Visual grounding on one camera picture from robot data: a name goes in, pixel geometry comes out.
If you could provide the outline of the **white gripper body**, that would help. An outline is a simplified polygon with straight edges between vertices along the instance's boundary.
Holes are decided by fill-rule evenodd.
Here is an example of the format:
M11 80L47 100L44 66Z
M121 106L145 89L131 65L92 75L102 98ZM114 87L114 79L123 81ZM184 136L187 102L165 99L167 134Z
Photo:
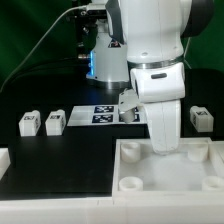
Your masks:
M132 87L143 106L153 150L162 155L179 146L181 103L185 97L182 62L158 69L130 71Z

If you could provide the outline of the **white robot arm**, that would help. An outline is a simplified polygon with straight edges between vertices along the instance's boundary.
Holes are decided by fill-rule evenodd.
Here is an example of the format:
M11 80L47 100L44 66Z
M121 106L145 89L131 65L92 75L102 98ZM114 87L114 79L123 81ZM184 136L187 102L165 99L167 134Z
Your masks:
M129 123L134 108L145 111L153 150L178 148L180 100L185 97L181 40L199 35L214 13L214 0L92 0L96 45L87 79L109 89L124 88L119 113Z

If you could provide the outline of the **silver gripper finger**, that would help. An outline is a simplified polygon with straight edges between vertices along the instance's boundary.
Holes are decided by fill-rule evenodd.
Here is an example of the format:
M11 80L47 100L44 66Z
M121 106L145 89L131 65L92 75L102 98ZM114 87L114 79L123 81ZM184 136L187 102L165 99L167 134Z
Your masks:
M131 123L135 119L135 110L143 113L143 105L140 103L137 93L133 89L125 89L119 94L118 112L125 123Z

